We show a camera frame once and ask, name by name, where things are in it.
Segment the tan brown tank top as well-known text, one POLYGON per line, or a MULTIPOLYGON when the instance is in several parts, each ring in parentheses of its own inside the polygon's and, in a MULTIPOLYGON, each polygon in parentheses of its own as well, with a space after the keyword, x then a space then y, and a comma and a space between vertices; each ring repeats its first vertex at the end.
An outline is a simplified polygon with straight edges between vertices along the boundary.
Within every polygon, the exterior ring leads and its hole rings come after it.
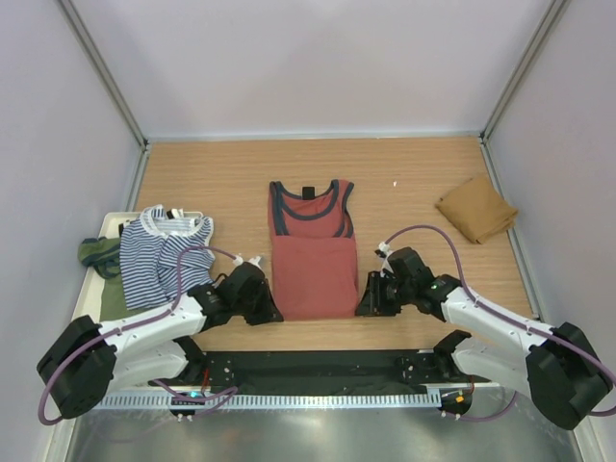
POLYGON ((477 176, 442 196, 436 209, 471 243, 485 244, 511 229, 518 210, 495 189, 490 178, 477 176))

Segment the right aluminium frame post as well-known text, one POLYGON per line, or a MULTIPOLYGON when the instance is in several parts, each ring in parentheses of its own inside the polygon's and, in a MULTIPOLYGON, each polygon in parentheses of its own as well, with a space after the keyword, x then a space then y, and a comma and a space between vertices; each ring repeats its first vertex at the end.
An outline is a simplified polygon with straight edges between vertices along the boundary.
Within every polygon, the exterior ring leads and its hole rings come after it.
POLYGON ((521 58, 516 63, 512 74, 503 88, 494 110, 488 117, 484 129, 479 135, 481 143, 485 144, 495 133, 507 108, 538 60, 552 32, 570 4, 571 1, 569 0, 551 0, 549 3, 537 27, 532 33, 521 58))

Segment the red graphic tank top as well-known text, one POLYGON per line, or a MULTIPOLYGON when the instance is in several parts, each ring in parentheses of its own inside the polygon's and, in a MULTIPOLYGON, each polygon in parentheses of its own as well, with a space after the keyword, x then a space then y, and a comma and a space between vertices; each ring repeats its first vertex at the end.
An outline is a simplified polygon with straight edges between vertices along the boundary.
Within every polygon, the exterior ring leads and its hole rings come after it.
POLYGON ((348 210, 354 184, 333 179, 325 192, 269 183, 273 298, 285 321, 348 319, 359 304, 357 242, 348 210))

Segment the left aluminium frame post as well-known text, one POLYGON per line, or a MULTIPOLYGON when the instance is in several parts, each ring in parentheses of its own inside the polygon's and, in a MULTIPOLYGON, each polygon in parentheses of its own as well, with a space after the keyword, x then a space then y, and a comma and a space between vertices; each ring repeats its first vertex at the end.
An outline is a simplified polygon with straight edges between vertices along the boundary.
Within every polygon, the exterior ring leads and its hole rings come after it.
POLYGON ((85 21, 79 14, 75 4, 70 0, 57 0, 55 4, 64 16, 64 19, 76 37, 79 45, 89 60, 103 89, 107 92, 127 129, 137 142, 141 150, 147 147, 147 138, 143 134, 133 112, 124 98, 116 79, 108 68, 104 57, 98 49, 85 21))

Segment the olive green tank top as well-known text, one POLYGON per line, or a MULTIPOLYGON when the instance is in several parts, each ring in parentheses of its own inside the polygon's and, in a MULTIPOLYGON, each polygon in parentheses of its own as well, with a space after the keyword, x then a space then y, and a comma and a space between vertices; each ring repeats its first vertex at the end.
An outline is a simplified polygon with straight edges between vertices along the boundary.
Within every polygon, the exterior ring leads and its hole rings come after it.
POLYGON ((79 262, 93 269, 104 281, 100 296, 101 321, 118 321, 138 313, 138 310, 129 310, 126 305, 119 253, 120 238, 88 238, 78 247, 79 262))

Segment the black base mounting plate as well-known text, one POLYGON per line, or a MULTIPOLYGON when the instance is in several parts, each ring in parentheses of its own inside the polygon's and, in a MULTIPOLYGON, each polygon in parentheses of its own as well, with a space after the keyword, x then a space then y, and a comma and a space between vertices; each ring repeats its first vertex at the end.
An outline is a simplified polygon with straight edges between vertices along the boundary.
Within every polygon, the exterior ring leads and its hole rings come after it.
POLYGON ((193 386, 239 396, 410 396, 441 390, 445 409, 467 413, 481 378, 446 369, 428 350, 213 351, 192 372, 167 378, 168 386, 193 386))

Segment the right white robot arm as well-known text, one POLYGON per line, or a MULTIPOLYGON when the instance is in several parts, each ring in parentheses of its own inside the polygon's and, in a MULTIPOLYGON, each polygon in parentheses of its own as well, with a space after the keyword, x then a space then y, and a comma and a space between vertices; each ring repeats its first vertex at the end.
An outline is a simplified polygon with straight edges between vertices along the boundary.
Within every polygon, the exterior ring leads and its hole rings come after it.
POLYGON ((583 331, 517 315, 480 296, 449 274, 436 276, 419 253, 404 247, 376 250, 379 271, 369 274, 356 310, 360 316, 395 316, 407 305, 439 321, 457 325, 436 347, 433 367, 454 381, 462 374, 496 382, 529 398, 552 424, 575 429, 599 416, 597 405, 615 378, 583 331))

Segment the aluminium frame post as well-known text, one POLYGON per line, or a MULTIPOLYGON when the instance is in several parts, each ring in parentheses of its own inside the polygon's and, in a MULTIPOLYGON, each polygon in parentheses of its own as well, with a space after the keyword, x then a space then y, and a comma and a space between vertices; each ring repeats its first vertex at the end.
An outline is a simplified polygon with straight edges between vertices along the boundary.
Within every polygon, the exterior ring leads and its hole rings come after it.
POLYGON ((108 68, 104 57, 98 49, 85 21, 79 14, 75 4, 70 0, 57 0, 55 4, 64 16, 64 19, 76 37, 79 45, 89 60, 103 89, 107 92, 127 129, 137 142, 141 150, 147 147, 147 138, 143 134, 133 112, 124 98, 116 79, 108 68))
POLYGON ((549 3, 537 27, 532 33, 521 58, 516 63, 512 74, 503 88, 494 110, 488 117, 484 129, 479 135, 481 143, 485 144, 495 133, 507 108, 538 60, 552 32, 570 4, 571 1, 569 0, 551 0, 549 3))

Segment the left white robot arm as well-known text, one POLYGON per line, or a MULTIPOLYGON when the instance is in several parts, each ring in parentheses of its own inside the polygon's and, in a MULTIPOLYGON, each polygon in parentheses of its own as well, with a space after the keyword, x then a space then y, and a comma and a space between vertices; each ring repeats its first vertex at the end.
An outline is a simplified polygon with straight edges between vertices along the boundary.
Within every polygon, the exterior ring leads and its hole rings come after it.
POLYGON ((72 320, 37 364, 43 381, 38 417, 54 402, 63 420, 94 408, 109 393, 154 381, 196 383, 204 373, 203 354, 192 337, 233 317, 249 325, 280 322, 263 271, 242 263, 221 281, 194 286, 172 302, 122 320, 72 320))

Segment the blue white striped top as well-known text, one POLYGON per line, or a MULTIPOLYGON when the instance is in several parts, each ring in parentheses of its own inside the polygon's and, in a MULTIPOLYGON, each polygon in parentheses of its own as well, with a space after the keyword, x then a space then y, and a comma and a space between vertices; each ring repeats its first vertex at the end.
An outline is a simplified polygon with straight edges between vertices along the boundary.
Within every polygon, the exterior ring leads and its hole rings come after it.
POLYGON ((172 302, 178 293, 213 281, 215 255, 206 247, 214 221, 163 205, 143 209, 120 237, 120 270, 129 310, 172 302))

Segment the white plastic tray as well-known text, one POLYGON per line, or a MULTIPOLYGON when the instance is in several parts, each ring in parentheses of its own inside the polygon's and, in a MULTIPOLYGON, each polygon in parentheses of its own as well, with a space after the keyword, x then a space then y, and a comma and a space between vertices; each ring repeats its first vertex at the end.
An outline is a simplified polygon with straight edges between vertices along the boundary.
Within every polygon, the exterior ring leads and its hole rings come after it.
MULTIPOLYGON (((111 226, 100 237, 108 239, 120 238, 122 231, 131 221, 140 214, 134 214, 129 218, 112 218, 111 226)), ((165 333, 168 338, 173 335, 192 335, 201 331, 208 320, 203 313, 203 308, 196 298, 185 293, 178 293, 176 298, 165 305, 138 310, 136 315, 118 321, 100 320, 100 296, 104 281, 93 269, 87 268, 87 280, 78 298, 76 316, 88 316, 94 322, 99 322, 105 332, 114 328, 120 330, 129 329, 133 335, 140 335, 143 331, 152 331, 156 334, 165 333)))

